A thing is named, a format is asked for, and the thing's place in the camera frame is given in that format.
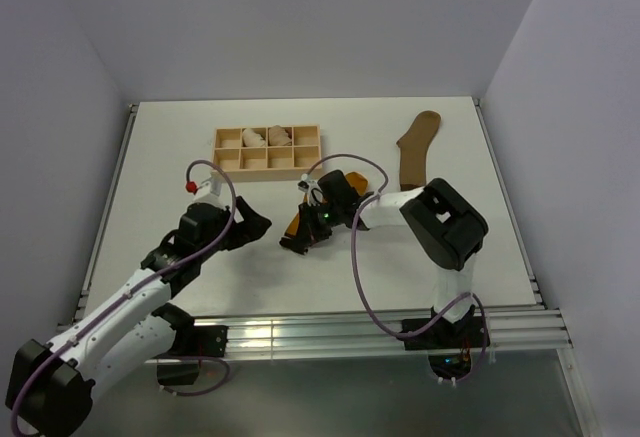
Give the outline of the mustard yellow sock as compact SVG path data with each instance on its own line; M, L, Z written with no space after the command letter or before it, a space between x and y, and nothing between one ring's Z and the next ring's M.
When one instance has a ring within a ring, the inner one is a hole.
M335 227L346 225L353 216L368 181L357 172L336 170L318 180L303 175L297 186L303 200L280 240L283 247L306 248L327 240Z

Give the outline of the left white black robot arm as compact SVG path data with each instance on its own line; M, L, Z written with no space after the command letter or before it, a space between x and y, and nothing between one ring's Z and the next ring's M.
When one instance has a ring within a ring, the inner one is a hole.
M215 253L253 243L270 226L241 197L228 207L192 203L114 295L46 343L31 339L17 351L5 400L12 434L22 435L25 422L37 436L72 435L110 387L150 359L220 362L225 331L198 352L194 318L171 301Z

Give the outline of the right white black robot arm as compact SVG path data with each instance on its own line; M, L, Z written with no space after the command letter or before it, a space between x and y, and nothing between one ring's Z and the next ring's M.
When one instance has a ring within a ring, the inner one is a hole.
M452 347L466 336L466 320L475 307L475 255L489 228L447 181L435 178L423 187L381 194L370 192L361 174L335 170L317 181L303 176L298 188L305 197L280 239L281 247L304 255L342 225L359 231L407 227L437 270L432 310L440 317L432 325L435 340Z

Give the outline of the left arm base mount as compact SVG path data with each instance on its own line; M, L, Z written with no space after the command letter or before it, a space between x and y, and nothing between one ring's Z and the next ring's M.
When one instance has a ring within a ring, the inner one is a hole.
M170 346L159 354L161 360L176 360L177 364L158 364L156 377L158 384L167 392L179 396L199 396L221 387L230 377L230 366L224 361L228 342L228 327L225 325L199 326L195 319L179 307L166 303L151 315L169 325ZM178 387L196 383L205 362L220 364L223 377L212 388L187 392Z

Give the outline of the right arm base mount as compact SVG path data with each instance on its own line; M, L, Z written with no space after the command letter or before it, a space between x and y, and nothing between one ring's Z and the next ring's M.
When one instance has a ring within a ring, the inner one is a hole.
M475 311L476 306L471 305L460 321L450 323L442 318L426 332L403 339L404 350L426 351L436 379L455 386L471 375L491 344L486 319Z

